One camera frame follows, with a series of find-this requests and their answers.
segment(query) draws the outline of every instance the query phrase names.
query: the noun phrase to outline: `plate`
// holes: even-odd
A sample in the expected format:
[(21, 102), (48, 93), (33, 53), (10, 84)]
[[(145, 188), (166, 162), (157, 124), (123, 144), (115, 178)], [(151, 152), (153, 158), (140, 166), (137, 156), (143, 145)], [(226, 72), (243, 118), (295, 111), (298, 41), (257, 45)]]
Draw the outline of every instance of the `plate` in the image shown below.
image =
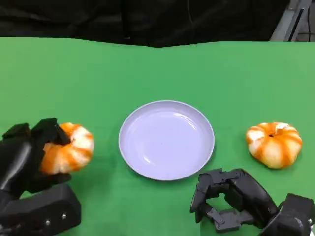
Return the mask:
[(177, 101), (157, 101), (136, 109), (119, 133), (125, 162), (156, 180), (177, 180), (198, 172), (209, 161), (214, 145), (206, 117)]

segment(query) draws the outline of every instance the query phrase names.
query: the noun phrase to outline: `green table surface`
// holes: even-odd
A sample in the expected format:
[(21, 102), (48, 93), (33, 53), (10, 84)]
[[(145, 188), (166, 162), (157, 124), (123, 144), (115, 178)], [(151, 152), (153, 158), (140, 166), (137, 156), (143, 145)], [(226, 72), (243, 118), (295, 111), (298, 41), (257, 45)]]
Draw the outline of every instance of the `green table surface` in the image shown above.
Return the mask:
[[(197, 183), (159, 182), (132, 171), (118, 149), (130, 112), (155, 100), (199, 109), (216, 148), (203, 170), (244, 168), (277, 204), (288, 192), (315, 198), (315, 44), (209, 43), (154, 49), (74, 39), (0, 39), (0, 132), (42, 118), (80, 123), (93, 132), (92, 162), (69, 183), (82, 203), (82, 224), (65, 236), (208, 236), (189, 213)], [(248, 153), (245, 132), (260, 122), (293, 124), (304, 145), (296, 163), (269, 170)], [(223, 197), (217, 209), (227, 208)], [(243, 226), (231, 236), (253, 236)]]

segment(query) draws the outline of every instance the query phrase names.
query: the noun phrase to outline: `pumpkin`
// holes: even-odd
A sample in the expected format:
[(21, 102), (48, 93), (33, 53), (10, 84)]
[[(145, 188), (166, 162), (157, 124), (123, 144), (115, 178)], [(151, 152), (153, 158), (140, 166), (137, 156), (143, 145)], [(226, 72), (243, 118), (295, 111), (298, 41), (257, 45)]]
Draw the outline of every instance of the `pumpkin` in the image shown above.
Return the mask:
[(86, 128), (70, 122), (61, 124), (60, 128), (70, 138), (71, 143), (45, 144), (45, 155), (40, 169), (51, 175), (80, 170), (90, 162), (94, 150), (93, 136)]
[(261, 123), (246, 132), (250, 154), (272, 169), (292, 165), (302, 148), (302, 139), (291, 125), (282, 122)]

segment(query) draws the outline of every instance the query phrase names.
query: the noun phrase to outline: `black backdrop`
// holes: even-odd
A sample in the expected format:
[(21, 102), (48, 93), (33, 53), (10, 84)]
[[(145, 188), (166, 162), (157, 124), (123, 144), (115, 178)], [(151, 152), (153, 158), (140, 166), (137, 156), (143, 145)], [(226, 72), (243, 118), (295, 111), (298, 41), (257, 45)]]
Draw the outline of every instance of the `black backdrop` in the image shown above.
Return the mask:
[(268, 41), (289, 0), (1, 0), (0, 36), (165, 47)]

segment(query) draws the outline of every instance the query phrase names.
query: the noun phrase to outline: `robotic arm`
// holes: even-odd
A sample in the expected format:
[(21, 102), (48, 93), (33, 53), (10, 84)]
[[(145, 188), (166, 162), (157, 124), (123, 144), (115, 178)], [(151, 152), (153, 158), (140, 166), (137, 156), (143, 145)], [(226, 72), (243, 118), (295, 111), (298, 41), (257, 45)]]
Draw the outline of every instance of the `robotic arm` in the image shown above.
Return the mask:
[[(81, 223), (81, 205), (64, 182), (69, 174), (40, 172), (44, 145), (65, 145), (69, 138), (57, 119), (33, 129), (18, 124), (0, 141), (0, 236), (52, 236)], [(20, 199), (24, 191), (37, 193)]]
[[(217, 212), (206, 203), (219, 193), (225, 195), (224, 199), (233, 209)], [(190, 212), (195, 212), (196, 223), (207, 217), (219, 233), (252, 224), (262, 229), (261, 236), (309, 236), (315, 222), (312, 199), (288, 194), (278, 207), (267, 191), (242, 169), (230, 172), (218, 169), (200, 174)]]

